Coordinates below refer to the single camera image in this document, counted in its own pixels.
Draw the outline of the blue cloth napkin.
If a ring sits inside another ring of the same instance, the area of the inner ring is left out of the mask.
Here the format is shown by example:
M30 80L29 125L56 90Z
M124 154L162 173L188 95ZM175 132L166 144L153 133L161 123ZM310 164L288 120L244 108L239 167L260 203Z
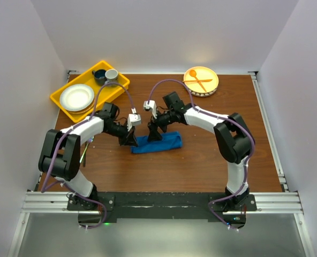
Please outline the blue cloth napkin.
M148 136L140 136L137 138L138 146L131 146L132 154L146 154L163 152L172 149L182 148L182 136L179 132L162 133L161 141L148 141Z

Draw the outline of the iridescent metal fork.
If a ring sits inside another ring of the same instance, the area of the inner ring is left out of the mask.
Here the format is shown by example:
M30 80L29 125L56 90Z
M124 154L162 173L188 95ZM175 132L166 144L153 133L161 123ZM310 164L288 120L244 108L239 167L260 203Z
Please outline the iridescent metal fork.
M83 167L86 166L86 156L87 156L88 147L93 141L94 141L94 137L91 137L85 142L85 147L80 158L80 164L82 164Z

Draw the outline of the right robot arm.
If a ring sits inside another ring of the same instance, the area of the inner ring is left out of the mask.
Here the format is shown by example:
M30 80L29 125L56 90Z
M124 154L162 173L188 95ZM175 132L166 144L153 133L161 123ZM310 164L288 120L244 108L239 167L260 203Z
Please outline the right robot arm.
M173 123L196 126L214 134L218 149L228 164L228 182L225 197L213 200L212 205L224 202L229 209L238 210L250 193L247 182L248 161L255 146L242 116L238 113L220 115L193 103L185 104L176 92L166 95L163 100L168 108L163 113L157 110L155 101L144 102L144 110L152 112L148 123L148 141L162 141L163 135L158 129L165 133L167 126Z

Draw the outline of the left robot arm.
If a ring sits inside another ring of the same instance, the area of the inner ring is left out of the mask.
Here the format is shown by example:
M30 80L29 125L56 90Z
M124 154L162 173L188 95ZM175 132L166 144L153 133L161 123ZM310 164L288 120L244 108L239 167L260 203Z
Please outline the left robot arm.
M80 170L80 147L98 134L106 133L118 138L121 146L137 146L135 126L141 124L136 109L131 109L126 122L117 121L119 107L105 103L103 108L82 122L63 130L51 129L44 139L38 167L73 191L75 201L86 210L98 208L96 186Z

